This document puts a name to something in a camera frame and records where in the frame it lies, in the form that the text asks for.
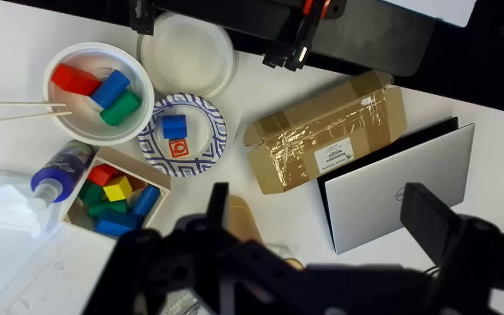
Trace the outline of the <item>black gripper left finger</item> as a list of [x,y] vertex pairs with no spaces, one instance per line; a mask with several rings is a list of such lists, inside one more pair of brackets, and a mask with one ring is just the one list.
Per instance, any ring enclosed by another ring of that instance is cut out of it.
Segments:
[[227,196],[229,196],[229,184],[227,182],[217,182],[212,187],[212,194],[210,194],[206,215],[205,215],[206,226],[210,229],[222,226],[224,212],[226,212],[226,205],[227,205]]

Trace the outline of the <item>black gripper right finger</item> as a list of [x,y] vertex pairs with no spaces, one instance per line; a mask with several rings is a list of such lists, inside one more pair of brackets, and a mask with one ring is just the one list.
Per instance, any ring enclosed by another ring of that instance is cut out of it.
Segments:
[[443,264],[450,240],[460,228],[462,219],[423,184],[408,182],[401,205],[401,222],[430,261]]

